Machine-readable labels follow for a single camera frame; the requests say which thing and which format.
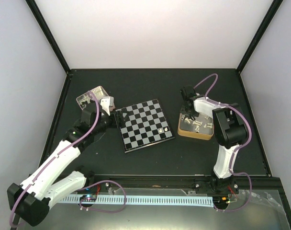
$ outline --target black tabletop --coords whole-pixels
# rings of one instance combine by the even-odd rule
[[[217,73],[219,79],[209,97],[223,103],[240,104],[253,132],[250,144],[237,155],[234,171],[266,175],[255,125],[234,69],[77,69],[72,73],[52,150],[81,115],[76,98],[99,85],[114,97],[117,108],[159,99],[176,138],[125,154],[119,131],[110,128],[104,136],[98,134],[98,141],[75,159],[64,173],[84,165],[101,175],[209,175],[218,155],[215,138],[206,141],[181,137],[177,127],[182,104],[181,87],[194,85]],[[213,79],[200,85],[197,92],[205,93],[212,82]]]

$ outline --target white panel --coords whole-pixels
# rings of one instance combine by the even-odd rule
[[[69,66],[236,68],[272,0],[37,0]]]
[[[23,0],[0,0],[0,230],[6,190],[38,167],[65,72]]]
[[[280,6],[243,80],[272,173],[291,207],[291,0]]]

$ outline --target purple cable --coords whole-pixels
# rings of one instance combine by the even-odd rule
[[[96,98],[96,96],[94,95],[93,92],[91,91],[88,91],[88,93],[92,96],[92,99],[95,101],[96,103],[96,107],[97,107],[97,111],[99,111],[99,102],[98,102],[98,99]],[[82,137],[80,137],[79,139],[77,139],[76,141],[74,141],[73,143],[71,143],[70,145],[68,145],[67,147],[65,147],[64,149],[62,149],[59,153],[58,153],[58,156],[63,153],[64,151],[66,151],[67,149],[69,149],[70,147],[74,146],[75,144],[79,143],[81,140],[83,140],[86,136],[88,136],[92,131],[93,129],[95,128],[95,126],[97,125],[97,122],[99,120],[99,115],[100,113],[97,113],[96,114],[96,119],[92,125],[92,127],[88,130],[87,133],[85,133]],[[40,174],[49,166],[50,163],[52,163],[53,160],[55,160],[56,157],[53,157],[40,171],[39,173],[34,177],[34,179],[32,180],[32,182],[34,183],[37,178],[40,176]],[[17,228],[21,225],[23,225],[24,223],[21,223],[21,224],[18,224],[18,225],[15,225],[13,224],[13,216],[14,216],[14,213],[15,213],[15,210],[18,206],[18,204],[20,203],[22,197],[24,196],[24,194],[27,192],[27,190],[32,186],[32,184],[29,184],[23,191],[22,193],[20,194],[20,196],[18,197],[18,199],[16,200],[15,204],[13,205],[12,207],[12,210],[11,210],[11,215],[10,215],[10,226],[12,228]]]
[[[123,195],[124,195],[124,203],[123,203],[122,207],[121,207],[120,209],[118,209],[118,210],[115,210],[115,211],[107,211],[107,210],[103,210],[103,209],[90,208],[90,207],[89,207],[88,209],[91,210],[91,211],[104,212],[104,213],[117,213],[117,212],[121,212],[121,211],[125,208],[125,204],[126,204],[126,193],[125,193],[125,190],[123,189],[123,187],[122,187],[121,185],[119,185],[119,184],[118,184],[117,182],[115,182],[115,181],[110,181],[110,180],[99,181],[99,182],[96,182],[96,183],[94,183],[94,184],[92,184],[92,185],[89,185],[89,186],[87,186],[87,187],[84,187],[84,188],[78,189],[77,191],[84,190],[84,189],[86,189],[86,188],[91,188],[91,187],[93,187],[93,186],[96,186],[96,185],[101,184],[101,183],[106,183],[106,182],[117,185],[117,186],[118,186],[119,188],[121,188],[121,190],[123,191]],[[82,206],[82,202],[83,202],[83,201],[85,201],[85,200],[81,200],[81,201],[79,202],[79,206],[80,206],[81,208],[83,208],[83,209],[87,209],[86,207],[83,207],[83,206]]]
[[[205,93],[205,98],[207,97],[208,93],[210,92],[210,90],[212,90],[212,88],[214,87],[214,85],[216,84],[217,80],[218,80],[218,74],[213,73],[209,76],[207,76],[206,78],[204,78],[203,80],[201,80],[198,84],[196,84],[193,88],[197,88],[199,85],[201,85],[204,81],[206,81],[207,79],[211,78],[212,76],[216,76],[213,84],[209,87],[209,89],[207,90],[207,92]]]
[[[206,81],[207,79],[209,79],[210,77],[212,76],[216,76],[216,79],[214,80],[213,84],[210,86],[210,88],[207,90],[206,94],[205,94],[205,100],[209,101],[210,103],[213,103],[215,105],[221,105],[221,106],[225,106],[231,110],[233,110],[235,113],[237,113],[241,119],[244,121],[247,129],[248,129],[248,139],[247,141],[243,144],[243,145],[240,145],[239,147],[235,148],[233,153],[232,153],[232,156],[231,156],[231,159],[230,159],[230,163],[229,163],[229,171],[232,175],[234,176],[241,176],[241,175],[245,175],[248,180],[249,180],[249,197],[247,199],[247,201],[239,208],[235,208],[235,209],[232,209],[232,210],[223,210],[223,209],[218,209],[215,205],[214,205],[214,208],[217,210],[217,211],[222,211],[222,212],[234,212],[234,211],[239,211],[241,210],[242,208],[244,208],[250,201],[251,199],[251,196],[252,196],[252,181],[251,181],[251,178],[250,176],[246,173],[246,172],[239,172],[239,173],[234,173],[233,171],[231,171],[230,169],[232,168],[232,164],[233,164],[233,161],[234,161],[234,157],[235,157],[235,152],[242,149],[243,147],[245,147],[246,145],[248,145],[252,139],[252,130],[251,130],[251,127],[247,121],[247,119],[243,116],[243,114],[241,112],[239,112],[237,109],[233,108],[232,106],[230,106],[229,104],[224,104],[224,103],[219,103],[219,102],[216,102],[214,100],[211,100],[209,98],[207,98],[207,95],[208,93],[210,92],[210,90],[214,87],[214,85],[216,84],[217,80],[218,80],[218,74],[216,73],[213,73],[211,75],[209,75],[208,77],[204,78],[203,80],[201,80],[198,84],[196,84],[193,88],[197,88],[200,84],[202,84],[204,81]]]

